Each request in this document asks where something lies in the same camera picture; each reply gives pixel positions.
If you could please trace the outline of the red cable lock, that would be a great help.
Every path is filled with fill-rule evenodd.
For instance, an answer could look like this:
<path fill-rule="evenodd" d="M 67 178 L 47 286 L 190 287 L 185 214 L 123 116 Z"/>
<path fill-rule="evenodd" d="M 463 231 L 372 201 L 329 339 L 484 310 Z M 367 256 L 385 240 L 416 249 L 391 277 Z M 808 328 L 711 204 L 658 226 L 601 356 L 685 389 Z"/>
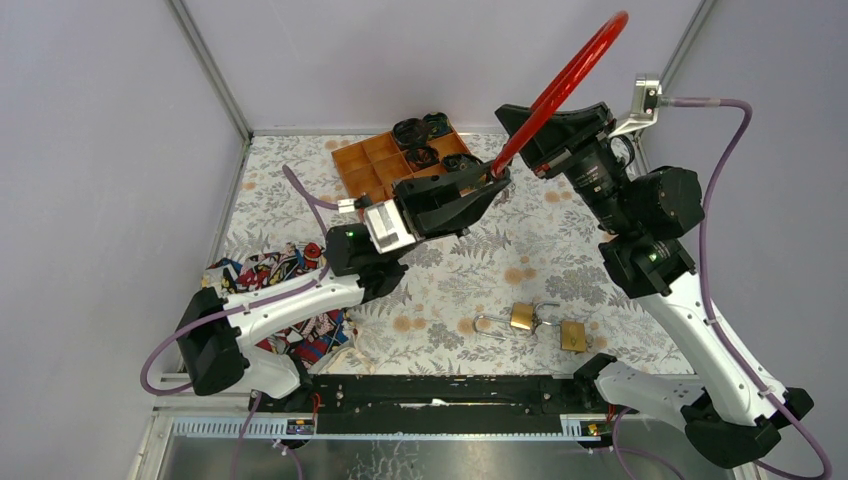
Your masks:
<path fill-rule="evenodd" d="M 629 13 L 619 11 L 612 15 L 557 74 L 530 107 L 528 120 L 512 134 L 493 161 L 491 174 L 501 177 L 513 157 L 526 146 L 557 109 L 576 90 L 599 60 L 606 54 L 629 22 Z"/>

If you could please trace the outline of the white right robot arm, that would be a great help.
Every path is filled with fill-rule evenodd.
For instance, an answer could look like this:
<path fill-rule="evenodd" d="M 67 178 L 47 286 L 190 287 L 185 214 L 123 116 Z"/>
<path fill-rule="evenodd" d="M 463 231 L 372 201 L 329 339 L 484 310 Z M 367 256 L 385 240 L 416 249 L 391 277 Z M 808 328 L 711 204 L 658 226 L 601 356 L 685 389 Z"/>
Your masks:
<path fill-rule="evenodd" d="M 599 249 L 613 283 L 663 327 L 697 375 L 677 383 L 598 354 L 576 372 L 577 405 L 597 412 L 610 403 L 652 416 L 731 469 L 765 457 L 813 402 L 770 375 L 703 296 L 705 275 L 680 242 L 705 219 L 697 174 L 660 167 L 630 178 L 613 153 L 615 140 L 654 125 L 659 107 L 648 101 L 621 120 L 602 103 L 556 113 L 521 156 L 537 177 L 569 181 L 611 235 Z"/>

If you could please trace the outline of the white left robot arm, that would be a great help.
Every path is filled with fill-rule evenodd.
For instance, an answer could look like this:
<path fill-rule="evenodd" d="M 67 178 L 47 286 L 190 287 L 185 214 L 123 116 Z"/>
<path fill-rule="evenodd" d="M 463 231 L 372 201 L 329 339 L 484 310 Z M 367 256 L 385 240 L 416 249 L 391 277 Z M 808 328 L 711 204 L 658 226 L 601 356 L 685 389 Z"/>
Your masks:
<path fill-rule="evenodd" d="M 467 234 L 510 182 L 508 169 L 492 162 L 398 181 L 386 200 L 338 202 L 339 212 L 358 211 L 361 220 L 326 231 L 324 264 L 316 270 L 227 297 L 202 288 L 175 332 L 191 390 L 208 396 L 242 386 L 285 410 L 301 409 L 311 387 L 300 368 L 258 343 L 319 314 L 388 295 L 405 275 L 404 255 L 423 242 Z"/>

